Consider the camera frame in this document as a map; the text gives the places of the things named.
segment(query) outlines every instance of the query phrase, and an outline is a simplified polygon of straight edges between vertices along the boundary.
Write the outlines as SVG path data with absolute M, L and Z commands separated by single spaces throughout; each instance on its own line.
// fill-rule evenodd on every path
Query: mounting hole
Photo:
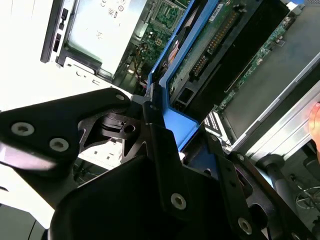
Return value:
M 11 131 L 15 135 L 26 137 L 35 132 L 34 126 L 27 122 L 16 122 L 11 126 Z
M 230 185 L 231 185 L 232 187 L 234 187 L 234 188 L 236 187 L 236 184 L 235 184 L 233 181 L 230 181 L 229 183 L 230 183 Z
M 254 222 L 261 230 L 267 227 L 268 216 L 260 205 L 253 204 L 249 208 L 249 212 L 252 217 L 252 222 Z
M 251 225 L 247 220 L 245 220 L 243 217 L 238 218 L 238 224 L 239 227 L 247 234 L 251 235 L 252 234 L 252 228 Z
M 130 134 L 130 133 L 132 133 L 134 130 L 136 130 L 135 126 L 133 126 L 133 125 L 128 125 L 128 126 L 126 126 L 126 127 L 124 128 L 123 131 L 124 131 L 126 134 Z
M 294 240 L 300 240 L 300 237 L 294 232 L 291 233 L 291 236 Z
M 115 97 L 120 100 L 125 100 L 125 97 L 120 94 L 115 95 Z
M 187 207 L 187 202 L 185 198 L 179 193 L 173 193 L 171 195 L 172 205 L 179 210 L 184 210 Z
M 63 138 L 56 137 L 49 142 L 49 146 L 56 152 L 64 152 L 69 148 L 69 143 Z

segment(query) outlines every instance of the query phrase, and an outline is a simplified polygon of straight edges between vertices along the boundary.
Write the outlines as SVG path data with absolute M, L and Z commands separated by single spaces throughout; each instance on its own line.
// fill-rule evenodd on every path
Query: hand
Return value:
M 320 152 L 320 103 L 313 106 L 309 115 L 309 132 L 316 144 L 316 149 Z

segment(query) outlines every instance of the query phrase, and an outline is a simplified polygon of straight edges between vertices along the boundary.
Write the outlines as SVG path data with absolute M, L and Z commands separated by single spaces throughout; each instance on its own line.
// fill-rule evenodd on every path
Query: green circuit board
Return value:
M 181 80 L 187 76 L 190 69 L 193 69 L 201 59 L 203 52 L 210 46 L 212 37 L 218 33 L 220 27 L 234 10 L 236 0 L 228 1 L 228 4 L 219 3 L 212 13 L 208 23 L 204 26 L 196 42 L 189 50 L 188 54 L 177 69 L 173 78 L 169 82 L 169 94 L 173 95 L 175 89 L 181 84 Z
M 169 2 L 162 1 L 154 21 L 164 28 L 171 30 L 175 27 L 175 23 L 178 20 L 177 18 L 180 18 L 182 13 L 183 11 L 180 8 L 170 4 Z
M 280 38 L 286 32 L 286 27 L 289 24 L 291 19 L 286 17 L 279 26 L 273 31 L 267 41 L 262 45 L 259 51 L 254 55 L 250 63 L 246 66 L 246 68 L 242 71 L 242 73 L 238 76 L 238 78 L 231 84 L 229 87 L 228 95 L 223 99 L 219 106 L 215 106 L 213 108 L 216 112 L 222 112 L 228 103 L 233 99 L 236 95 L 238 89 L 250 78 L 253 72 L 259 68 L 259 65 L 263 64 L 264 58 L 272 51 L 272 49 L 279 43 L 281 44 Z
M 143 51 L 140 56 L 141 61 L 143 60 L 150 66 L 156 64 L 170 37 L 170 32 L 157 25 L 149 24 L 141 40 L 142 43 L 147 44 L 147 50 Z
M 190 4 L 190 0 L 175 0 L 173 2 L 182 8 L 187 8 L 187 6 Z

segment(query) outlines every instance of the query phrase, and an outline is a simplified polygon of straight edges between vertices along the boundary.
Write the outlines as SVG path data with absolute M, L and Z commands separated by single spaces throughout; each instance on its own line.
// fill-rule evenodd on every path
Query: white label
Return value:
M 216 9 L 214 10 L 214 12 L 212 13 L 212 15 L 209 19 L 210 23 L 212 23 L 215 20 L 216 16 L 218 15 L 218 13 L 220 12 L 220 10 L 222 9 L 223 6 L 224 6 L 223 3 L 220 3 L 220 4 L 218 4 L 218 6 L 216 6 Z

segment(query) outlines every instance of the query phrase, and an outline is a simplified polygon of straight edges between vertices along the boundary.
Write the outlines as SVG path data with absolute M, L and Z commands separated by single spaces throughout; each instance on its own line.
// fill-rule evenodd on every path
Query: screw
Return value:
M 54 151 L 64 152 L 69 148 L 69 143 L 63 138 L 56 137 L 49 142 L 49 146 Z
M 34 126 L 27 122 L 16 122 L 11 126 L 11 131 L 18 136 L 26 137 L 35 132 Z
M 120 94 L 115 95 L 115 97 L 120 100 L 125 100 L 125 97 Z
M 152 108 L 153 110 L 158 110 L 155 106 L 150 105 L 150 108 Z
M 237 156 L 241 161 L 244 161 L 244 160 L 245 160 L 244 156 L 242 156 L 241 154 L 237 154 L 236 156 Z
M 291 233 L 291 236 L 294 240 L 300 240 L 300 237 L 294 232 Z
M 187 207 L 187 202 L 183 196 L 179 193 L 173 193 L 171 195 L 171 203 L 172 205 L 179 210 L 184 210 Z
M 239 227 L 242 229 L 242 231 L 244 231 L 247 235 L 252 234 L 251 225 L 243 217 L 238 218 L 238 224 L 239 224 Z

